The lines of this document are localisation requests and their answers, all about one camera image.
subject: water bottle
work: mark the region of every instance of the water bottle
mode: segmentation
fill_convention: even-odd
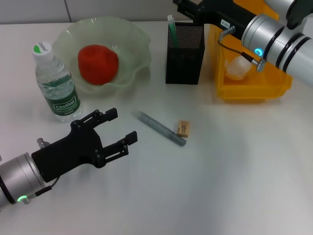
[[[71,73],[58,59],[50,43],[40,42],[33,47],[36,79],[51,111],[60,121],[73,121],[82,113]]]

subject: white bottle cap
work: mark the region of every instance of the white bottle cap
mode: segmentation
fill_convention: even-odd
[[[54,58],[52,46],[47,42],[37,43],[32,52],[37,64],[48,64]]]

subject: clear bowl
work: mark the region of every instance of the clear bowl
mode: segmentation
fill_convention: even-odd
[[[55,55],[70,69],[75,85],[85,93],[105,92],[128,86],[136,73],[151,64],[150,37],[132,22],[116,17],[81,20],[64,30],[53,44]],[[103,45],[117,53],[119,69],[104,85],[85,81],[78,69],[78,52],[88,45]]]

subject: yellow bin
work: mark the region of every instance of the yellow bin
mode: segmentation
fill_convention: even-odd
[[[234,2],[256,15],[265,13],[278,19],[278,15],[263,0],[234,0]],[[221,31],[218,27],[210,25],[209,51],[218,97],[224,100],[275,99],[283,96],[291,88],[292,78],[270,63],[266,63],[263,72],[257,72],[253,66],[243,80],[230,79],[225,73],[225,64],[231,63],[239,55],[218,45]],[[233,36],[226,36],[223,44],[259,59],[257,55],[242,47],[241,41]]]

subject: wall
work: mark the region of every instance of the wall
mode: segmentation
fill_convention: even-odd
[[[131,21],[187,19],[172,0],[0,0],[0,24],[76,22],[95,16]]]

